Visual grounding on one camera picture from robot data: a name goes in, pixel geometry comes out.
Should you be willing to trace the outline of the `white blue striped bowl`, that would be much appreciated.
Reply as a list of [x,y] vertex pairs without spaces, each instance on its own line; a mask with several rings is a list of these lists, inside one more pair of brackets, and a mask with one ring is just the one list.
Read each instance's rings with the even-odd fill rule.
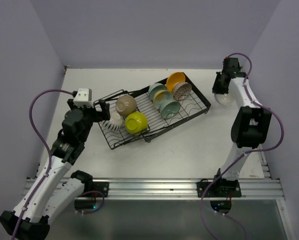
[[101,126],[109,131],[117,132],[123,126],[123,117],[116,111],[111,111],[110,119],[104,120]]

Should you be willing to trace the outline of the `white ribbed bowl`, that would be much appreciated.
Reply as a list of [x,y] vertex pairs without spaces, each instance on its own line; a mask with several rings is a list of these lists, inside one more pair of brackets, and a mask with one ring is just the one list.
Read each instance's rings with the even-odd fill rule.
[[232,94],[229,93],[225,93],[225,94],[214,94],[214,98],[216,100],[217,103],[219,103],[222,106],[230,106],[234,101],[234,97],[232,96]]

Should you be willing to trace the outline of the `lime yellow bowl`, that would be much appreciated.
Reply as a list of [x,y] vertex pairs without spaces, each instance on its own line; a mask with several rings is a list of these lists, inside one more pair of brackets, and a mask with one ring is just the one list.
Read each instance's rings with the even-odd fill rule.
[[148,128],[147,117],[141,112],[133,112],[125,119],[125,128],[130,134],[139,134]]

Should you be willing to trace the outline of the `light green bowl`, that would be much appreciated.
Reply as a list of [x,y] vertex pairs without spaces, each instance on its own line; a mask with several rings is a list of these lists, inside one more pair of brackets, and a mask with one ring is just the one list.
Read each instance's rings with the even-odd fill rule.
[[159,111],[163,119],[170,119],[179,112],[180,108],[181,104],[178,101],[167,99],[161,104]]

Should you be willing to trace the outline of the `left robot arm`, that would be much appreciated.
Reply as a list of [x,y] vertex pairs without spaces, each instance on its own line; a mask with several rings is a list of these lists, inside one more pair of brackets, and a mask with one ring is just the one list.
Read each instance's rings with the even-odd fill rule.
[[53,220],[76,197],[107,197],[94,188],[93,177],[80,170],[56,190],[83,152],[93,124],[110,119],[110,105],[104,100],[99,101],[101,111],[90,102],[82,107],[75,106],[72,99],[67,103],[70,110],[64,116],[43,171],[20,203],[0,216],[0,223],[12,239],[44,240]]

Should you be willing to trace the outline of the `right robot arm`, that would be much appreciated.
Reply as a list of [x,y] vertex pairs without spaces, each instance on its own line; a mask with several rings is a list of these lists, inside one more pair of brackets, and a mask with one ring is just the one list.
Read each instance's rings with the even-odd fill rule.
[[206,194],[210,198],[241,197],[240,172],[251,151],[265,142],[272,114],[256,103],[247,74],[235,57],[227,56],[223,60],[222,71],[216,74],[212,93],[221,105],[235,102],[238,113],[230,131],[231,150]]

